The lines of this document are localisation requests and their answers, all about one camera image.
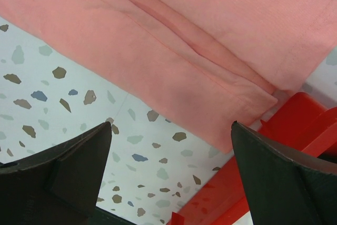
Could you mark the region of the salmon pink t shirt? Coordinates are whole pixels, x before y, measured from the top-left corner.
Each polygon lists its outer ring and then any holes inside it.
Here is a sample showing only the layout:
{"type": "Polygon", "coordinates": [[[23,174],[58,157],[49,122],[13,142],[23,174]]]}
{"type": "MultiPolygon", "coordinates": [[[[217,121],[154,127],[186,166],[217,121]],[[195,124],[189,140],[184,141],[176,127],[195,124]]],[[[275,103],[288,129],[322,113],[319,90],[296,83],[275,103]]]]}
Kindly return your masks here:
{"type": "Polygon", "coordinates": [[[228,153],[336,46],[336,0],[1,0],[1,16],[228,153]]]}

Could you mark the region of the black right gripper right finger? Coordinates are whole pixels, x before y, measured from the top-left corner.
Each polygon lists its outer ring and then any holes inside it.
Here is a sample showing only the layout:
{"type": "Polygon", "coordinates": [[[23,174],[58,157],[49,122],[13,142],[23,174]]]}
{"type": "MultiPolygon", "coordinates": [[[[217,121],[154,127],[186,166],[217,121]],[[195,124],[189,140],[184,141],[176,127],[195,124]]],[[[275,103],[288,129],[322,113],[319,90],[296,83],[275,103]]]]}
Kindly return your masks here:
{"type": "Polygon", "coordinates": [[[336,224],[336,163],[237,121],[231,140],[254,224],[336,224]]]}

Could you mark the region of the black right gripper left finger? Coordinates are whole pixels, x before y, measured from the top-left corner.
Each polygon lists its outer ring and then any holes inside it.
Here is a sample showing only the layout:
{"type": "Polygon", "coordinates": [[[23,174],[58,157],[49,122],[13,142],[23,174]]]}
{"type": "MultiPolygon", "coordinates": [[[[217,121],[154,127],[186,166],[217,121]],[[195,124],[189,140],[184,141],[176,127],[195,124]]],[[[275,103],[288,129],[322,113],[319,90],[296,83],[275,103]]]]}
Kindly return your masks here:
{"type": "Polygon", "coordinates": [[[44,151],[1,164],[1,224],[88,224],[112,140],[104,122],[44,151]]]}

